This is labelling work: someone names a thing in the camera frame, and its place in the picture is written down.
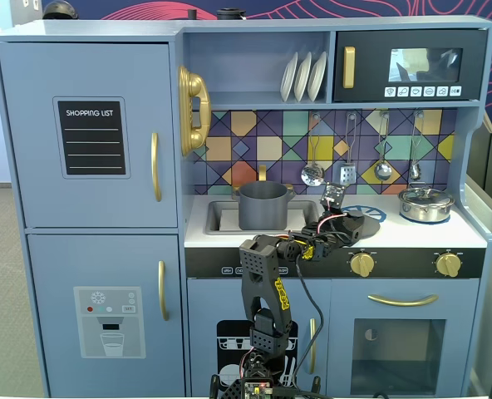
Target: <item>gray pot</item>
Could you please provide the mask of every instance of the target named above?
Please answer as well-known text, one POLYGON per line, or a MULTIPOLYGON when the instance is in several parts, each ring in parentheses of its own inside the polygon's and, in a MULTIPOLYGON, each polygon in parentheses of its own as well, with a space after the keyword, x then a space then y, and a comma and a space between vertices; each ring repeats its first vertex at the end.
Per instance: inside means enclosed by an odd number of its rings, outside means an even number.
POLYGON ((239 202, 239 227, 242 230, 285 230, 288 201, 296 193, 274 181, 253 181, 234 191, 239 202))
POLYGON ((455 203, 455 199, 444 191, 427 188, 405 189, 398 197, 401 216, 422 223, 446 220, 455 203))

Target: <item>gray floor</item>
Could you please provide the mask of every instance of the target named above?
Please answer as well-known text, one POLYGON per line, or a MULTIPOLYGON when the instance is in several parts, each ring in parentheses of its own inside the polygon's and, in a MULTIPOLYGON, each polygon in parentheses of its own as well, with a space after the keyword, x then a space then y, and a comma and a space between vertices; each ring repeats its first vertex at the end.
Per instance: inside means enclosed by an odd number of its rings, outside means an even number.
POLYGON ((11 189, 0 189, 0 396, 43 396, 11 189))

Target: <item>toy kitchen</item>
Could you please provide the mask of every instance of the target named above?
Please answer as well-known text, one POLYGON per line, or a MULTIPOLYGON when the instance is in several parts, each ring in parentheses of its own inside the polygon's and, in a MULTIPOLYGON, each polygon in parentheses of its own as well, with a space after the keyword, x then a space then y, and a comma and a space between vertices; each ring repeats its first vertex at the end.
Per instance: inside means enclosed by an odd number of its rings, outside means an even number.
POLYGON ((492 238, 465 171, 491 52, 468 16, 1 32, 46 395, 226 392, 258 345, 239 247, 272 240, 281 386, 466 396, 492 238))

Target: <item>oven window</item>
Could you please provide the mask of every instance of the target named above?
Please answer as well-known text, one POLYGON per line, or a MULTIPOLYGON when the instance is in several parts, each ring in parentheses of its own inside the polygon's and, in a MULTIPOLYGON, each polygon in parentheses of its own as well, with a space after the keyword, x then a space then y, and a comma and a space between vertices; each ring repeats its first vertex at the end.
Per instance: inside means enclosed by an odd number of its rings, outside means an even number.
POLYGON ((393 48, 388 81, 458 81, 459 48, 393 48))
POLYGON ((434 396, 445 320, 355 320, 352 395, 434 396))

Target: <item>pot lid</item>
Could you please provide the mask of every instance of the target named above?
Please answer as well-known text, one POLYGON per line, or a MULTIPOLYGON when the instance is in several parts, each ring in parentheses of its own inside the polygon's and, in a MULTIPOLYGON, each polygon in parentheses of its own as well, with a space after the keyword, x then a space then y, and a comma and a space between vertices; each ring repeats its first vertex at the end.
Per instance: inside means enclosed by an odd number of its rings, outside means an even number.
POLYGON ((453 197, 444 191, 435 189, 406 189, 399 193, 399 198, 408 204, 429 206, 447 206, 455 202, 453 197))

